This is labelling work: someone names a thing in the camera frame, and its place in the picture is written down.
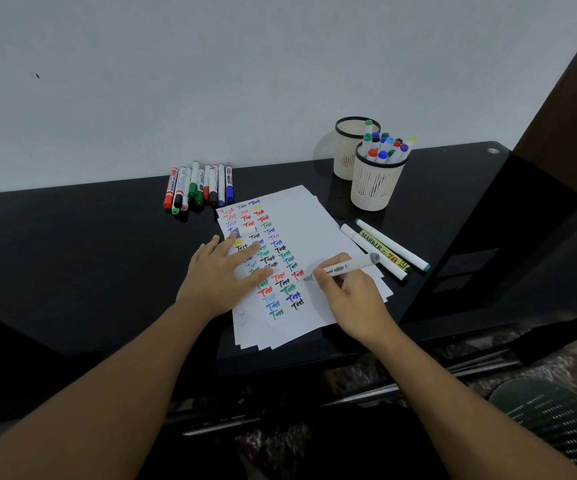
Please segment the person's right hand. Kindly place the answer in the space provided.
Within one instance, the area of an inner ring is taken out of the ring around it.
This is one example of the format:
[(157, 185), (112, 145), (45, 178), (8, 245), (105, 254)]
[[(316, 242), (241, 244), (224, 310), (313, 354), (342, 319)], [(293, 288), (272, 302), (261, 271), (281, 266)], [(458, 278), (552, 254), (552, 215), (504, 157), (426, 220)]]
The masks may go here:
[[(340, 253), (315, 269), (350, 260)], [(339, 286), (339, 298), (329, 306), (336, 322), (350, 337), (370, 350), (395, 326), (373, 279), (362, 270), (333, 277)]]

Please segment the person's left hand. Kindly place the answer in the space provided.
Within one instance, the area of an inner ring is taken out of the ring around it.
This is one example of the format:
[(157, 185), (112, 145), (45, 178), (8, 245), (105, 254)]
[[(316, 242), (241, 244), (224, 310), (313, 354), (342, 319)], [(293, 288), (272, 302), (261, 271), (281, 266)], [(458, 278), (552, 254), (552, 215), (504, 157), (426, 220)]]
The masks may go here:
[(232, 310), (248, 295), (239, 293), (241, 278), (236, 276), (236, 268), (254, 257), (261, 247), (255, 241), (237, 251), (235, 262), (220, 262), (219, 244), (223, 241), (214, 235), (196, 250), (175, 301), (183, 316), (204, 325)]

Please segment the white marker with grey tip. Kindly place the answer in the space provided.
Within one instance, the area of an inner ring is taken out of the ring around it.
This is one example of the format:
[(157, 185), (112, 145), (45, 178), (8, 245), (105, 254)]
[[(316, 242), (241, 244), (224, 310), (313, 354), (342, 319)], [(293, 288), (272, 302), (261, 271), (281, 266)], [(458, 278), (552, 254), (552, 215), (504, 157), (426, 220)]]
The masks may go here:
[(365, 269), (370, 266), (375, 266), (380, 263), (380, 255), (378, 253), (364, 254), (358, 258), (351, 258), (344, 260), (331, 266), (323, 267), (323, 271), (331, 277), (341, 276), (353, 271)]

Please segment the stack of white paper sheets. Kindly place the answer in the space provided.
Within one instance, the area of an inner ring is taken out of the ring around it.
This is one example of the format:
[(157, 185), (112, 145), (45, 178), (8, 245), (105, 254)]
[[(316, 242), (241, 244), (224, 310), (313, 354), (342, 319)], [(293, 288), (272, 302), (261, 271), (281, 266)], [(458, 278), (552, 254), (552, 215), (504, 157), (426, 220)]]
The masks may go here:
[(340, 230), (317, 197), (300, 185), (221, 207), (216, 214), (225, 237), (250, 223), (259, 231), (238, 236), (229, 252), (261, 243), (257, 254), (236, 268), (238, 278), (262, 267), (275, 269), (232, 312), (237, 346), (275, 349), (335, 323), (317, 283), (306, 278), (328, 258), (339, 253), (357, 258), (364, 250)]

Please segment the person's left forearm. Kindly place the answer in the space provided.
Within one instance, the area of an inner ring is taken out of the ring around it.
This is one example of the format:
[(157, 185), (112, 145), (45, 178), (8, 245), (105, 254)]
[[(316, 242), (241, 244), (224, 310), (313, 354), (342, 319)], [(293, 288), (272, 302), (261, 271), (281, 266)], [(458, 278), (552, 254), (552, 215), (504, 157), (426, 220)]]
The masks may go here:
[(135, 480), (189, 351), (228, 309), (190, 301), (169, 307), (0, 437), (0, 480)]

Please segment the person's right forearm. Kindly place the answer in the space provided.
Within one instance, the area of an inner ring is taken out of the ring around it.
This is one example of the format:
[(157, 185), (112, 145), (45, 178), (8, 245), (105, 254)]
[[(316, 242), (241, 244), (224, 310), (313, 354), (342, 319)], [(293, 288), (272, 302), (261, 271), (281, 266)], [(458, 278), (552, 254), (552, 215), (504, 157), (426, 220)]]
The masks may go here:
[(347, 332), (389, 371), (453, 479), (577, 480), (573, 462), (474, 393), (388, 317)]

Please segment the plain white marker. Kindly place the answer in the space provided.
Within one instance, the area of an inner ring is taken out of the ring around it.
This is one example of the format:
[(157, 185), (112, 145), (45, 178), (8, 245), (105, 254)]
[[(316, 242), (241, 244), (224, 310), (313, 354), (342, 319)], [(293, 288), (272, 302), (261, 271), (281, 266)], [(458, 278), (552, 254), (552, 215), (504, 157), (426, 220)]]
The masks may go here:
[(340, 227), (340, 230), (347, 235), (355, 244), (357, 244), (362, 250), (366, 251), (367, 253), (378, 253), (380, 255), (380, 265), (383, 266), (386, 270), (389, 271), (390, 274), (396, 277), (401, 283), (406, 283), (409, 279), (409, 275), (407, 271), (403, 271), (402, 269), (398, 268), (392, 261), (386, 258), (382, 253), (380, 253), (377, 249), (372, 247), (368, 242), (362, 239), (359, 236), (359, 232), (355, 232), (349, 225), (343, 224)]

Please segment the row of whiteboard markers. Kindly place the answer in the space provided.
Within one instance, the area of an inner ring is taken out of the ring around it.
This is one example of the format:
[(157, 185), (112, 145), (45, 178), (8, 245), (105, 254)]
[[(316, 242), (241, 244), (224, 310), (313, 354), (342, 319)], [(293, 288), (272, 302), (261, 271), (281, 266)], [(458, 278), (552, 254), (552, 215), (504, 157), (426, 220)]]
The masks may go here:
[(231, 163), (172, 168), (168, 176), (163, 208), (173, 215), (191, 207), (213, 209), (235, 203), (234, 167)]

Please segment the yellow label marker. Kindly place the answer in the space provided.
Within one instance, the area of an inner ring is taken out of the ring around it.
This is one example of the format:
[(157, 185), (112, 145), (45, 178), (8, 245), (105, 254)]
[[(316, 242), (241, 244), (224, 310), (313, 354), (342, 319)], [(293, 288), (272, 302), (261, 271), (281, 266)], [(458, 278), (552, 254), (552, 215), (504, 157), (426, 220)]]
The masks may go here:
[(387, 246), (385, 246), (382, 242), (377, 240), (367, 231), (360, 230), (359, 236), (366, 242), (368, 242), (372, 247), (377, 249), (380, 253), (382, 253), (386, 258), (392, 261), (398, 268), (402, 269), (403, 271), (408, 271), (409, 268), (411, 267), (407, 262), (405, 262), (402, 258), (396, 255), (392, 250), (390, 250)]

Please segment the white marker with teal cap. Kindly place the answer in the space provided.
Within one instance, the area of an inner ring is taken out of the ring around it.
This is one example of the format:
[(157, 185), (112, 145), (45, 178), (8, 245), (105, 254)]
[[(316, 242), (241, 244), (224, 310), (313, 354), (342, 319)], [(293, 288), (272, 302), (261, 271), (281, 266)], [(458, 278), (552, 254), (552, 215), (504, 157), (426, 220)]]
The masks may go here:
[(431, 265), (424, 259), (415, 255), (410, 250), (405, 249), (403, 246), (395, 242), (393, 239), (386, 236), (384, 233), (380, 232), (377, 228), (370, 226), (361, 219), (355, 219), (355, 223), (363, 231), (372, 235), (372, 237), (380, 242), (382, 242), (389, 250), (393, 251), (397, 256), (403, 258), (408, 264), (415, 266), (423, 272), (428, 272), (431, 269)]

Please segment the cream slotted pen cup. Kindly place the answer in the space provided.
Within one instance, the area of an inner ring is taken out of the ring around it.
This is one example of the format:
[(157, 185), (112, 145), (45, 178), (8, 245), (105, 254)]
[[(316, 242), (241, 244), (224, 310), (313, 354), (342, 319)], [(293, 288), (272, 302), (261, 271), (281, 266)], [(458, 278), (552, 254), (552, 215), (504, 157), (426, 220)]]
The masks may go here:
[(350, 200), (360, 210), (379, 211), (388, 205), (408, 156), (395, 164), (382, 165), (362, 157), (360, 146), (358, 143), (355, 148)]
[(342, 180), (352, 181), (355, 152), (367, 133), (380, 132), (381, 124), (361, 116), (341, 118), (334, 126), (335, 152), (333, 171)]

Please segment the bunch of colourful capped markers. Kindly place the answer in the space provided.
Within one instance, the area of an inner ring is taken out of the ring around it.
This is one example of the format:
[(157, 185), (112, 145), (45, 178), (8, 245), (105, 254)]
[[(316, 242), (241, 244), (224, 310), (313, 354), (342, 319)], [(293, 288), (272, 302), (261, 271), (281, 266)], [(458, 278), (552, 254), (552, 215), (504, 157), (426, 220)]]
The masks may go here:
[(357, 154), (366, 161), (383, 166), (403, 165), (418, 144), (417, 138), (395, 138), (388, 132), (378, 131), (378, 126), (373, 120), (363, 121), (363, 133), (361, 143), (357, 146)]

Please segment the black mesh chair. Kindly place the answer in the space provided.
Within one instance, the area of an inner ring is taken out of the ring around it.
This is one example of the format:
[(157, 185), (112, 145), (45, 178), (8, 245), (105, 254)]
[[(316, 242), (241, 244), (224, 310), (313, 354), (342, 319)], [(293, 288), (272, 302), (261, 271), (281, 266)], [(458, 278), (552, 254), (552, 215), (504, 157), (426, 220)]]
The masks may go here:
[(577, 466), (577, 393), (545, 379), (516, 378), (488, 401)]

